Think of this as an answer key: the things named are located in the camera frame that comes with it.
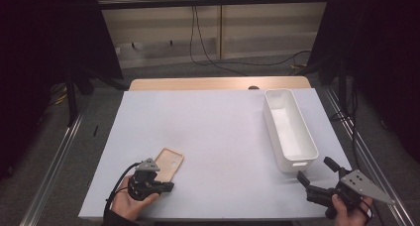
wire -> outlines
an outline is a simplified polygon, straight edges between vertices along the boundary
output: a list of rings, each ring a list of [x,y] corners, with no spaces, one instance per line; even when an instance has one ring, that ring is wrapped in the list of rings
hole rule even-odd
[[[199,33],[199,36],[200,36],[201,47],[202,47],[202,49],[203,49],[203,51],[206,55],[206,58],[210,61],[209,63],[197,62],[192,56],[192,40],[193,40],[193,36],[194,36],[195,21],[197,23],[197,30],[198,30],[198,33]],[[235,71],[235,70],[223,67],[223,66],[219,66],[218,64],[243,64],[243,65],[255,65],[255,66],[271,66],[271,65],[278,65],[278,64],[285,63],[285,62],[287,62],[291,59],[293,59],[293,63],[295,63],[295,58],[297,56],[299,56],[301,54],[310,54],[310,53],[311,53],[311,51],[301,51],[301,52],[298,52],[298,53],[294,54],[293,56],[291,56],[287,59],[277,61],[277,62],[273,62],[273,63],[251,63],[251,62],[243,62],[243,61],[214,61],[214,60],[211,60],[210,57],[207,55],[206,49],[204,47],[204,43],[203,43],[203,39],[202,39],[202,35],[201,35],[201,28],[200,28],[200,24],[199,24],[197,7],[192,7],[192,28],[191,28],[191,39],[190,39],[190,42],[189,42],[189,54],[190,54],[191,60],[196,64],[199,64],[199,65],[215,65],[216,67],[226,69],[226,70],[230,70],[230,71],[233,71],[233,72],[235,72],[237,74],[240,74],[240,75],[245,75],[245,74],[240,73],[238,71]]]
[[[118,194],[118,192],[120,192],[121,190],[128,189],[128,188],[129,188],[128,186],[127,187],[120,188],[119,190],[115,191],[115,194]]]
[[[376,202],[373,203],[373,208],[374,208],[374,211],[376,212],[377,218],[379,219],[380,225],[383,226],[382,216],[380,215],[379,210],[377,210]]]
[[[370,220],[373,218],[373,211],[370,208],[370,205],[368,205],[364,200],[361,201],[361,203],[363,203],[366,207],[367,207],[367,212],[361,208],[360,205],[358,205],[358,210],[361,211],[361,213],[365,216],[365,218],[367,219],[367,221],[365,222],[365,225],[368,225],[368,223],[370,222]]]
[[[199,64],[199,65],[207,65],[207,64],[204,64],[204,63],[199,63],[199,62],[195,61],[195,59],[192,57],[192,38],[194,37],[195,16],[197,17],[197,28],[198,28],[198,33],[199,33],[199,35],[200,35],[201,47],[203,48],[204,54],[206,55],[207,59],[210,61],[210,63],[207,63],[207,64],[213,64],[214,66],[216,66],[216,67],[218,67],[218,68],[225,69],[225,70],[229,70],[229,71],[232,71],[232,72],[234,72],[234,73],[236,73],[236,74],[246,76],[245,74],[243,74],[243,73],[241,73],[241,72],[238,72],[238,71],[236,71],[236,70],[229,69],[229,68],[226,68],[226,67],[223,67],[223,66],[220,66],[220,65],[216,64],[216,63],[215,63],[215,62],[213,62],[213,61],[210,59],[210,57],[207,55],[207,52],[206,52],[206,49],[205,49],[205,47],[204,47],[204,43],[203,43],[203,38],[202,38],[202,36],[201,36],[200,25],[199,25],[199,23],[198,23],[198,13],[197,13],[197,7],[195,7],[195,6],[193,6],[193,7],[192,7],[192,29],[191,29],[191,39],[190,39],[190,41],[189,41],[189,56],[191,57],[192,62],[194,62],[194,63],[196,63],[196,64]]]
[[[350,103],[353,104],[356,102],[356,106],[352,109],[352,113],[349,113],[349,111],[347,110],[350,106]],[[357,110],[357,105],[358,105],[358,97],[357,97],[357,89],[356,89],[356,83],[353,81],[352,82],[352,93],[349,96],[349,99],[346,101],[346,109],[342,109],[338,112],[336,112],[335,114],[333,114],[332,116],[329,117],[330,121],[341,121],[341,120],[345,120],[345,119],[350,119],[354,116],[354,114],[356,114],[356,110]]]
[[[124,177],[126,176],[126,174],[127,174],[127,172],[128,171],[130,171],[132,168],[134,168],[134,167],[136,167],[136,166],[138,166],[140,163],[135,163],[135,164],[132,164],[131,166],[129,166],[125,171],[124,171],[124,173],[121,175],[121,177],[118,179],[118,181],[117,181],[117,183],[115,184],[115,186],[114,186],[114,189],[111,191],[111,193],[109,194],[109,197],[106,199],[106,205],[105,205],[105,208],[104,208],[104,218],[105,218],[105,216],[108,214],[108,212],[109,212],[109,209],[110,209],[110,207],[111,207],[111,203],[112,203],[112,201],[114,200],[114,197],[115,197],[115,195],[120,191],[120,190],[122,190],[122,189],[124,189],[124,188],[122,188],[122,189],[119,189],[118,191],[117,191],[117,188],[118,188],[118,186],[120,185],[120,183],[121,183],[121,181],[123,181],[123,179],[124,179]]]
[[[358,153],[356,151],[356,131],[357,131],[356,130],[356,111],[358,110],[358,105],[359,105],[358,91],[356,88],[356,82],[353,80],[353,83],[352,83],[352,109],[353,109],[352,149],[353,149],[353,156],[355,158],[356,167],[360,169],[361,166],[359,165]]]

metal frame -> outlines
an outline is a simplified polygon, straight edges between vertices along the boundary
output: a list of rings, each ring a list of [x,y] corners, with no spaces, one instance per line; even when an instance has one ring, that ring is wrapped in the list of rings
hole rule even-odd
[[[77,118],[74,120],[74,123],[71,127],[67,127],[67,130],[64,134],[64,137],[58,147],[58,150],[55,154],[55,157],[52,160],[49,170],[44,176],[43,182],[37,190],[33,200],[31,201],[30,206],[28,207],[24,218],[22,219],[20,226],[35,226],[37,225],[41,214],[44,210],[44,207],[47,204],[47,200],[51,192],[53,191],[53,185],[59,174],[62,164],[64,163],[65,157],[67,156],[68,150],[71,148],[71,144],[74,140],[74,137],[77,134],[77,130],[80,126],[80,123],[83,119],[83,114],[87,109],[89,98],[84,98],[81,101],[80,113]]]
[[[345,114],[341,112],[339,98],[337,94],[334,92],[334,90],[332,90],[332,88],[329,87],[329,88],[326,88],[325,91],[336,113],[340,113],[339,117],[340,118],[345,117]],[[383,174],[382,170],[380,169],[379,165],[377,164],[376,160],[374,159],[373,155],[368,149],[367,144],[362,139],[361,134],[355,129],[355,135],[353,135],[353,130],[354,130],[353,121],[349,118],[343,118],[342,123],[346,132],[349,134],[349,137],[352,139],[353,136],[355,136],[355,141],[356,141],[356,146],[357,146],[356,150],[359,156],[362,158],[365,166],[367,167],[367,170],[369,171],[374,183],[380,186],[383,191],[385,191],[392,199],[395,200],[395,204],[388,205],[388,207],[391,213],[393,214],[395,220],[398,222],[398,225],[414,226],[415,224],[413,220],[410,218],[408,211],[405,209],[405,206],[402,200],[400,199],[398,194],[395,192],[395,190],[392,188],[392,185],[390,184],[390,182],[386,179],[385,175]]]
[[[145,8],[169,8],[191,6],[225,6],[225,5],[259,5],[259,4],[290,4],[290,3],[319,3],[342,2],[345,0],[137,0],[98,2],[96,4],[59,4],[48,5],[47,8],[63,8],[72,10],[122,10]]]

sleeve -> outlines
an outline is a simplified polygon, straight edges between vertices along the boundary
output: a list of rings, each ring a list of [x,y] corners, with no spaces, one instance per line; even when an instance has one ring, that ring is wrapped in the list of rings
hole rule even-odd
[[[102,226],[139,226],[137,223],[132,222],[126,218],[121,217],[112,210],[109,210]]]

metal bar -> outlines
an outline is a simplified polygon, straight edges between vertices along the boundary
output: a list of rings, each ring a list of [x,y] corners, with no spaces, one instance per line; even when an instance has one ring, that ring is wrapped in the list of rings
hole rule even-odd
[[[326,93],[330,102],[337,113],[340,113],[339,117],[344,117],[344,114],[340,112],[341,107],[339,103],[339,99],[336,93],[331,88],[326,88]],[[343,126],[346,129],[349,137],[352,138],[353,136],[353,121],[348,118],[343,118],[342,120]],[[398,194],[393,189],[390,182],[386,179],[385,175],[383,174],[382,170],[380,169],[379,165],[377,164],[376,160],[374,159],[373,155],[371,154],[370,150],[368,149],[367,144],[363,140],[361,134],[355,130],[355,141],[357,146],[357,151],[359,156],[361,156],[362,160],[364,161],[367,170],[369,171],[372,180],[375,184],[380,186],[383,191],[385,191],[392,199],[395,200],[394,205],[388,205],[391,213],[393,214],[395,220],[398,222],[398,225],[402,226],[414,226],[414,222],[408,215],[407,210],[401,199],[399,198]]]
[[[44,176],[43,182],[41,183],[37,193],[35,194],[30,206],[28,207],[25,216],[23,217],[20,226],[35,226],[40,219],[40,216],[44,210],[44,207],[47,203],[47,200],[50,196],[50,193],[53,190],[53,184],[56,177],[58,176],[59,170],[65,160],[68,150],[71,147],[71,143],[77,133],[78,127],[80,126],[83,112],[87,107],[87,101],[82,102],[82,107],[79,115],[74,120],[71,127],[67,127],[65,135],[58,147],[58,150],[55,154],[52,164],[50,165],[49,170]]]
[[[122,10],[141,8],[168,8],[191,6],[221,6],[221,5],[258,5],[258,4],[287,4],[287,3],[319,3],[344,2],[349,0],[137,0],[137,1],[101,1],[91,4],[59,4],[49,5],[47,8],[64,9],[93,9],[93,10]]]
[[[71,127],[74,123],[74,120],[77,118],[77,102],[75,97],[75,90],[74,90],[74,76],[73,70],[70,66],[66,68],[66,79],[65,79],[65,86],[67,88],[67,102],[68,102],[68,112],[69,112],[69,119],[67,127]]]

cable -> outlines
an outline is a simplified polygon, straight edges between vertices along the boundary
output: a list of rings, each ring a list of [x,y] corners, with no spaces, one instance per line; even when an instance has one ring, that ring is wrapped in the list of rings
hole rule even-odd
[[[376,212],[377,218],[379,219],[380,225],[383,226],[384,224],[383,224],[383,221],[382,221],[382,216],[380,215],[379,210],[377,210],[376,202],[373,202],[373,208],[374,208],[374,211]]]
[[[128,188],[129,188],[128,186],[127,187],[120,188],[119,190],[115,191],[115,194],[118,194],[121,190],[128,189]]]
[[[121,177],[118,179],[118,181],[117,181],[117,183],[115,184],[115,186],[114,186],[114,189],[111,191],[111,193],[109,194],[109,197],[106,199],[106,204],[105,204],[105,208],[104,208],[104,218],[105,218],[105,216],[108,214],[108,211],[109,211],[109,209],[110,209],[110,207],[111,207],[111,203],[112,203],[112,201],[114,200],[114,197],[115,197],[115,195],[120,191],[120,190],[122,190],[122,189],[124,189],[124,188],[122,188],[122,189],[119,189],[118,191],[116,191],[117,190],[117,188],[118,188],[118,186],[120,185],[120,183],[121,183],[121,181],[123,181],[123,179],[124,179],[124,177],[126,176],[126,174],[127,174],[127,172],[128,171],[130,171],[132,168],[134,168],[134,167],[136,167],[136,166],[138,166],[140,163],[135,163],[135,164],[132,164],[131,166],[129,166],[125,171],[124,171],[124,173],[121,175]]]
[[[373,217],[373,213],[371,214],[371,216],[369,216],[359,205],[356,208],[365,216],[365,219],[367,220],[365,222],[365,225],[368,225],[368,223],[370,222],[370,220]]]
[[[189,43],[189,54],[190,54],[191,60],[194,63],[199,64],[199,65],[210,65],[210,64],[212,64],[212,65],[215,65],[216,67],[219,67],[219,68],[222,68],[222,69],[227,69],[227,70],[233,71],[233,72],[241,74],[241,75],[245,75],[245,74],[240,73],[238,71],[228,69],[226,67],[219,66],[217,64],[243,64],[243,65],[255,65],[255,66],[271,66],[271,65],[278,65],[278,64],[285,63],[285,62],[287,62],[291,59],[293,59],[293,63],[295,63],[295,58],[297,56],[299,56],[301,54],[310,54],[311,53],[311,51],[301,51],[301,52],[298,52],[298,53],[294,54],[293,56],[291,56],[287,59],[284,59],[284,60],[278,61],[278,62],[273,62],[273,63],[251,63],[251,62],[242,62],[242,61],[214,61],[214,60],[211,60],[210,57],[207,55],[206,49],[204,47],[204,43],[203,43],[203,39],[202,39],[202,35],[201,35],[200,24],[199,24],[197,7],[192,7],[192,17],[193,18],[192,18],[191,39],[190,39],[190,43]],[[192,40],[193,40],[193,36],[194,36],[195,20],[197,22],[197,29],[198,29],[198,33],[199,33],[199,36],[200,36],[201,47],[202,47],[207,59],[210,61],[210,63],[199,63],[199,62],[195,61],[193,56],[192,56]]]
[[[358,91],[356,89],[356,82],[353,80],[352,83],[352,109],[353,109],[353,128],[352,128],[352,149],[353,149],[353,156],[355,158],[356,167],[358,169],[361,168],[359,165],[358,154],[356,151],[356,111],[358,110]]]
[[[238,72],[238,71],[236,71],[236,70],[232,70],[232,69],[229,69],[229,68],[226,68],[226,67],[223,67],[223,66],[217,65],[217,64],[216,64],[215,62],[213,62],[213,61],[210,59],[210,57],[207,55],[206,49],[204,48],[203,39],[202,39],[202,36],[201,36],[200,25],[199,25],[199,23],[198,23],[198,13],[197,13],[197,7],[195,7],[195,6],[193,6],[193,7],[192,7],[192,30],[191,30],[191,39],[190,39],[190,41],[189,41],[189,56],[191,57],[192,62],[194,62],[194,63],[196,63],[196,64],[199,64],[199,65],[207,65],[207,64],[203,64],[203,63],[199,63],[199,62],[195,61],[195,60],[194,60],[194,58],[192,57],[192,38],[194,37],[195,15],[197,15],[197,28],[198,28],[198,33],[199,33],[199,35],[200,35],[201,47],[203,48],[204,54],[206,55],[207,59],[210,61],[210,63],[207,63],[207,64],[213,64],[214,66],[216,66],[216,67],[218,67],[218,68],[225,69],[225,70],[229,70],[229,71],[232,71],[232,72],[234,72],[234,73],[236,73],[236,74],[246,76],[245,74],[243,74],[243,73],[241,73],[241,72]]]
[[[296,59],[295,59],[296,55],[292,56],[293,58],[293,67],[291,69],[291,72],[288,74],[288,76],[292,75],[293,72],[296,70]]]
[[[350,103],[353,101],[354,98],[354,92],[352,91],[352,93],[349,96],[349,99],[347,100],[347,104],[346,104],[346,108],[349,108]],[[344,110],[340,110],[338,112],[336,112],[335,114],[333,114],[332,116],[329,117],[330,121],[341,121],[341,120],[345,120],[345,119],[349,119],[353,116],[353,113],[349,113],[349,111],[347,109]]]

